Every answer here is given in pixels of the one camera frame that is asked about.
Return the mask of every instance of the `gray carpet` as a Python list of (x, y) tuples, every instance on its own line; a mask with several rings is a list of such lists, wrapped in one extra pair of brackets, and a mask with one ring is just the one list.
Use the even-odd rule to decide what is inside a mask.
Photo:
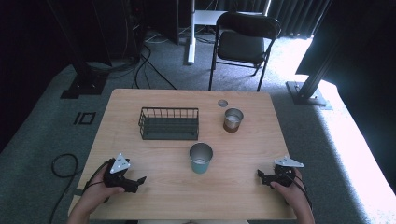
[[(195, 64), (187, 65), (188, 39), (181, 38), (180, 45), (155, 37), (146, 43), (142, 53), (161, 72), (159, 75), (149, 65), (141, 66), (137, 74), (137, 85), (141, 89), (172, 89), (163, 77), (179, 90), (207, 90), (212, 45), (197, 41)], [(376, 178), (371, 195), (389, 199), (385, 205), (367, 206), (366, 195), (360, 189), (361, 182), (354, 184), (355, 174), (340, 151), (343, 145), (332, 136), (337, 128), (349, 129), (360, 135), (359, 130), (347, 113), (336, 88), (323, 87), (322, 93), (330, 106), (295, 105), (288, 93), (285, 82), (296, 80), (295, 70), (302, 59), (309, 40), (282, 37), (273, 47), (273, 54), (267, 67), (262, 91), (271, 94), (285, 141), (292, 158), (305, 164), (302, 170), (308, 194), (314, 205), (317, 223), (395, 223), (394, 194), (384, 178)], [(126, 63), (114, 61), (114, 66)], [(29, 118), (23, 123), (3, 153), (0, 154), (0, 223), (48, 223), (51, 212), (62, 196), (70, 178), (59, 178), (51, 171), (53, 160), (64, 153), (72, 153), (78, 158), (78, 170), (84, 167), (90, 153), (95, 134), (111, 92), (119, 88), (137, 88), (134, 82), (139, 65), (127, 71), (109, 75), (102, 95), (81, 95), (76, 100), (60, 99), (75, 77), (72, 66), (66, 67), (56, 76), (35, 106)], [(93, 66), (106, 68), (99, 63)], [(212, 90), (214, 91), (255, 91), (259, 76), (251, 77), (252, 71), (246, 68), (219, 65), (215, 72)], [(75, 124), (78, 113), (92, 113), (96, 116), (91, 125)], [(350, 120), (351, 125), (333, 125), (336, 119)], [(359, 148), (364, 154), (368, 150), (365, 143)], [(56, 170), (62, 175), (73, 174), (74, 161), (70, 157), (60, 158)], [(370, 175), (378, 174), (376, 169)], [(60, 201), (52, 223), (65, 223), (71, 203), (73, 189), (79, 175)], [(93, 221), (92, 223), (123, 223), (122, 221)], [(260, 220), (249, 223), (294, 223), (285, 220)]]

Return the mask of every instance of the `chair seat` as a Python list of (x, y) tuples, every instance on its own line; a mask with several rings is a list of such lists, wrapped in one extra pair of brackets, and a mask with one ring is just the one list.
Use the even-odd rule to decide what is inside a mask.
[(225, 31), (219, 39), (218, 56), (223, 60), (243, 63), (262, 63), (264, 61), (264, 39)]

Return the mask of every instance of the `white desk leg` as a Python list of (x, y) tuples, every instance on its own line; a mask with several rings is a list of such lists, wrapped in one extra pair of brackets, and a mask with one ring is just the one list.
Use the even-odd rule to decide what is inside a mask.
[(189, 48), (189, 64), (194, 64), (195, 58), (195, 0), (191, 0), (191, 36), (190, 36), (190, 48)]

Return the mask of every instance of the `hand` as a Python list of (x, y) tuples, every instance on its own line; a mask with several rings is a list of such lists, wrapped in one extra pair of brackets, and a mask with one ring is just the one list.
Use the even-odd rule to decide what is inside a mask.
[[(302, 188), (304, 188), (302, 175), (300, 171), (294, 168), (296, 173), (294, 181), (297, 182)], [(277, 182), (271, 182), (271, 186), (276, 189), (285, 198), (286, 202), (294, 210), (294, 214), (297, 216), (299, 223), (315, 223), (314, 216), (312, 215), (311, 207), (304, 193), (292, 183), (288, 187), (284, 187)]]
[(123, 193), (122, 187), (108, 188), (103, 182), (103, 175), (107, 165), (104, 166), (99, 173), (93, 178), (81, 198), (76, 203), (67, 223), (88, 223), (89, 216), (95, 209), (105, 201), (106, 198)]

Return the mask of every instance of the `black cable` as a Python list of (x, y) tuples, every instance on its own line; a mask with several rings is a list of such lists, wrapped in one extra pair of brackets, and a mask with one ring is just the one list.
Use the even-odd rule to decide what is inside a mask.
[[(161, 72), (158, 71), (157, 68), (149, 61), (149, 57), (151, 56), (151, 49), (149, 47), (147, 47), (146, 45), (144, 45), (144, 47), (146, 49), (148, 49), (148, 57), (146, 58), (143, 54), (140, 54), (140, 56), (144, 59), (144, 61), (142, 62), (142, 64), (140, 64), (139, 68), (137, 69), (136, 73), (134, 74), (134, 82), (132, 83), (132, 88), (134, 87), (134, 84), (135, 84), (136, 87), (138, 89), (140, 89), (139, 85), (137, 84), (137, 75), (140, 72), (140, 69), (143, 67), (143, 65), (148, 63), (163, 80), (165, 80), (169, 85), (171, 85), (174, 90), (177, 90), (177, 88), (166, 77), (164, 77), (163, 74), (161, 74)], [(146, 80), (147, 80), (149, 88), (151, 89), (147, 76), (146, 76)]]
[(121, 77), (126, 77), (126, 76), (128, 76), (129, 74), (133, 73), (133, 72), (134, 72), (134, 69), (135, 69), (135, 67), (132, 68), (130, 71), (126, 72), (125, 74), (119, 75), (119, 76), (117, 76), (117, 77), (108, 77), (107, 79), (117, 79), (117, 78), (121, 78)]
[[(74, 159), (74, 161), (75, 161), (74, 172), (73, 172), (73, 174), (70, 174), (70, 175), (60, 175), (55, 170), (55, 164), (56, 164), (57, 160), (59, 160), (60, 158), (66, 157), (66, 156), (72, 157)], [(59, 197), (58, 202), (55, 204), (54, 208), (52, 209), (52, 213), (51, 213), (50, 218), (49, 218), (49, 224), (52, 223), (53, 216), (55, 215), (55, 211), (58, 208), (59, 203), (61, 202), (62, 198), (64, 197), (64, 195), (66, 194), (66, 192), (70, 188), (70, 185), (72, 184), (74, 178), (76, 177), (76, 175), (78, 175), (78, 174), (80, 174), (82, 172), (82, 170), (78, 171), (78, 159), (77, 159), (77, 157), (75, 155), (73, 155), (73, 154), (70, 154), (70, 153), (65, 153), (65, 154), (62, 154), (62, 155), (56, 157), (52, 161), (51, 171), (52, 171), (53, 174), (55, 174), (56, 176), (58, 176), (60, 178), (69, 178), (69, 177), (71, 177), (71, 178), (70, 178), (69, 182), (67, 183), (66, 188), (64, 188), (64, 192), (62, 193), (61, 197)]]
[(85, 184), (85, 187), (84, 187), (84, 190), (82, 191), (82, 193), (84, 193), (84, 191), (85, 191), (87, 188), (89, 188), (90, 186), (95, 185), (95, 184), (100, 184), (100, 183), (103, 182), (103, 181), (102, 181), (102, 182), (98, 182), (98, 183), (93, 183), (93, 184), (91, 184), (92, 180), (96, 177), (96, 175), (99, 173), (99, 171), (101, 171), (102, 168), (105, 167), (108, 163), (109, 163), (109, 161), (105, 161), (102, 165), (99, 166), (99, 168), (96, 169), (95, 173), (93, 173), (93, 175), (91, 176), (90, 180)]
[[(148, 58), (149, 58), (150, 56), (151, 56), (151, 51), (148, 52)], [(148, 60), (148, 59), (146, 59), (145, 61), (143, 61), (143, 62), (140, 64), (140, 66), (139, 66), (139, 68), (137, 69), (137, 71), (134, 73), (134, 81), (132, 82), (131, 89), (134, 88), (134, 84), (136, 85), (136, 87), (137, 87), (138, 89), (140, 89), (139, 85), (137, 84), (137, 75), (139, 74), (140, 69), (143, 67), (143, 65), (146, 64), (147, 60)]]
[(208, 39), (205, 39), (205, 38), (202, 38), (202, 37), (198, 37), (198, 36), (196, 36), (195, 39), (198, 40), (198, 41), (201, 42), (201, 43), (205, 43), (205, 44), (215, 44), (215, 41), (214, 41), (214, 40), (208, 40)]
[(89, 65), (89, 67), (91, 68), (92, 71), (99, 73), (99, 75), (102, 74), (107, 74), (107, 73), (112, 73), (112, 72), (122, 72), (122, 71), (130, 71), (132, 69), (135, 69), (136, 66), (136, 59), (129, 59), (129, 62), (115, 66), (115, 67), (109, 67), (109, 68), (99, 68), (99, 67), (95, 67), (92, 65)]
[(151, 86), (149, 85), (148, 74), (146, 73), (146, 66), (145, 66), (144, 74), (145, 74), (146, 82), (148, 83), (148, 88), (151, 89)]
[(299, 189), (303, 192), (303, 194), (305, 195), (306, 200), (307, 200), (308, 203), (309, 203), (309, 207), (311, 208), (311, 211), (312, 211), (312, 210), (313, 210), (313, 208), (312, 208), (312, 202), (311, 202), (311, 200), (309, 199), (308, 194), (306, 193), (305, 185), (304, 185), (303, 180), (302, 180), (300, 177), (298, 177), (297, 175), (295, 176), (295, 177), (297, 177), (297, 178), (301, 181), (301, 183), (303, 183), (303, 186), (304, 186), (304, 187), (302, 187), (299, 183), (297, 183), (294, 179), (292, 179), (292, 178), (291, 178), (290, 176), (288, 176), (286, 173), (283, 172), (282, 175), (284, 175), (284, 176), (287, 177), (289, 180), (291, 180), (291, 181), (297, 186), (297, 188), (299, 188)]

